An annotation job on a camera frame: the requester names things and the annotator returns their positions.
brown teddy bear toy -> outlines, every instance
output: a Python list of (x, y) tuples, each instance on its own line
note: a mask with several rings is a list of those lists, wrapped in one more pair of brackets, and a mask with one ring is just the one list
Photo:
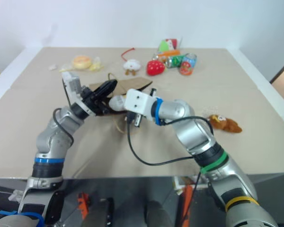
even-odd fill
[(217, 115), (217, 114), (210, 115), (209, 122), (212, 124), (212, 126), (215, 129), (221, 129), (233, 133), (242, 132), (242, 128), (238, 126), (238, 123), (222, 115)]

green can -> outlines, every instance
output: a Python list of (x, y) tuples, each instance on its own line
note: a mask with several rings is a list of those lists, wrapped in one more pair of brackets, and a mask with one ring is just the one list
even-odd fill
[(170, 56), (167, 58), (165, 65), (167, 68), (180, 67), (185, 55)]

beige tabletop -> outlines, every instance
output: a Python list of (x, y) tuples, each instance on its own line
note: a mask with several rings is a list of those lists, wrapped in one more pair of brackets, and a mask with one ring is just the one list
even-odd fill
[[(46, 127), (53, 109), (67, 105), (58, 70), (75, 55), (99, 56), (100, 72), (78, 72), (82, 85), (104, 82), (109, 72), (129, 79), (120, 57), (125, 48), (44, 48), (32, 60), (0, 100), (0, 177), (27, 178), (32, 172), (36, 137)], [(198, 61), (191, 76), (177, 69), (149, 77), (145, 66), (155, 49), (136, 49), (125, 55), (137, 59), (142, 68), (137, 76), (153, 80), (151, 87), (165, 100), (186, 100), (197, 115), (223, 114), (243, 128), (240, 134), (215, 131), (217, 141), (247, 174), (284, 172), (284, 122), (249, 76), (225, 49), (185, 49)], [(122, 124), (123, 117), (116, 120)], [(133, 146), (148, 162), (187, 156), (171, 126), (160, 127), (143, 119), (134, 129)], [(65, 178), (119, 176), (191, 175), (198, 172), (193, 160), (165, 166), (146, 166), (134, 158), (126, 135), (115, 127), (113, 118), (90, 117), (74, 134), (75, 142), (64, 163)]]

red strawberry toy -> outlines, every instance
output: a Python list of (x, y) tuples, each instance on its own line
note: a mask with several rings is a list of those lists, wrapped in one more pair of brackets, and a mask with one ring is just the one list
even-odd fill
[(152, 60), (147, 63), (146, 72), (150, 76), (158, 75), (164, 72), (165, 66), (158, 60)]

black cable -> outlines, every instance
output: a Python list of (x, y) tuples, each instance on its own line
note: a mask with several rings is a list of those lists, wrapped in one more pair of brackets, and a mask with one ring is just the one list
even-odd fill
[(199, 120), (202, 120), (202, 121), (205, 121), (208, 125), (208, 127), (210, 128), (210, 132), (212, 133), (213, 135), (213, 127), (212, 125), (210, 124), (210, 122), (206, 119), (206, 118), (203, 118), (203, 117), (199, 117), (199, 116), (189, 116), (189, 117), (183, 117), (183, 118), (179, 118), (179, 119), (176, 119), (176, 120), (173, 120), (171, 122), (161, 122), (162, 125), (170, 125), (170, 124), (173, 124), (173, 123), (177, 123), (177, 122), (180, 122), (180, 121), (184, 121), (184, 120), (189, 120), (189, 119), (199, 119)]
[(194, 198), (195, 191), (196, 191), (196, 189), (197, 189), (197, 186), (198, 186), (198, 183), (199, 183), (199, 180), (200, 180), (200, 176), (201, 176), (201, 172), (199, 172), (199, 174), (198, 174), (197, 180), (196, 180), (196, 182), (195, 182), (193, 194), (192, 194), (192, 196), (191, 196), (191, 198), (190, 198), (190, 201), (189, 201), (187, 210), (185, 211), (185, 215), (183, 216), (183, 218), (182, 218), (182, 220), (181, 220), (181, 222), (180, 222), (179, 227), (182, 227), (183, 224), (184, 224), (184, 221), (186, 220), (186, 216), (187, 216), (188, 211), (189, 211), (189, 209), (190, 209), (191, 203), (193, 202), (193, 198)]
[(56, 125), (59, 127), (59, 129), (61, 129), (61, 131), (63, 131), (63, 132), (71, 139), (71, 146), (72, 146), (72, 144), (74, 143), (74, 138), (73, 138), (73, 136), (72, 136), (68, 131), (66, 131), (66, 129), (63, 128), (62, 125), (60, 125), (60, 123), (57, 121), (56, 112), (57, 112), (58, 110), (61, 110), (61, 108), (56, 108), (56, 109), (54, 109), (54, 111), (53, 111), (53, 121), (56, 123)]
[(166, 162), (159, 162), (159, 163), (148, 163), (143, 161), (134, 151), (133, 146), (132, 146), (132, 142), (131, 142), (131, 135), (130, 135), (130, 121), (127, 119), (127, 140), (128, 140), (128, 144), (129, 147), (133, 153), (133, 155), (136, 157), (136, 159), (138, 159), (140, 162), (142, 162), (143, 164), (146, 164), (148, 166), (162, 166), (162, 165), (166, 165), (169, 163), (173, 163), (173, 162), (178, 162), (178, 161), (182, 161), (182, 160), (187, 160), (187, 159), (192, 159), (194, 158), (193, 156), (189, 156), (189, 157), (180, 157), (180, 158), (176, 158), (176, 159), (172, 159)]

